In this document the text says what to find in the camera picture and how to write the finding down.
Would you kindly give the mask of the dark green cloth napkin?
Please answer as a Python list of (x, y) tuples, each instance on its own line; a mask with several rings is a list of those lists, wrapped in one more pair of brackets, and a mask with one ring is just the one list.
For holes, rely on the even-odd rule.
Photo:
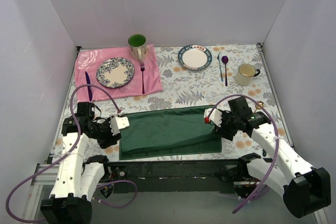
[(211, 106), (194, 106), (127, 114), (130, 127), (121, 131), (119, 159), (220, 153), (222, 141), (204, 123)]

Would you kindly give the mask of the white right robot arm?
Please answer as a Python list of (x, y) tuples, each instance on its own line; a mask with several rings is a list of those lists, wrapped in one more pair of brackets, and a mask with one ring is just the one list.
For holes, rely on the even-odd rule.
[(228, 111), (213, 106), (204, 112), (205, 123), (214, 123), (214, 132), (220, 137), (231, 141), (242, 131), (272, 156), (270, 164), (256, 153), (239, 158), (238, 176), (246, 181), (252, 178), (260, 181), (247, 200), (270, 188), (282, 197), (289, 212), (297, 218), (329, 206), (331, 182), (327, 170), (315, 168), (296, 153), (279, 136), (270, 114), (265, 109), (253, 112), (248, 99), (246, 95), (230, 95)]

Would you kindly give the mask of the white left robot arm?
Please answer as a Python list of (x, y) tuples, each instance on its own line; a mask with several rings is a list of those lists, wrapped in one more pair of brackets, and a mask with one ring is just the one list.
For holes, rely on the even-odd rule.
[(121, 130), (129, 127), (127, 117), (118, 115), (102, 119), (95, 117), (97, 107), (90, 102), (79, 102), (75, 117), (62, 124), (63, 154), (55, 185), (48, 199), (41, 201), (40, 211), (48, 223), (90, 223), (91, 199), (99, 182), (111, 178), (108, 158), (97, 155), (84, 160), (90, 139), (97, 140), (105, 149), (116, 145)]

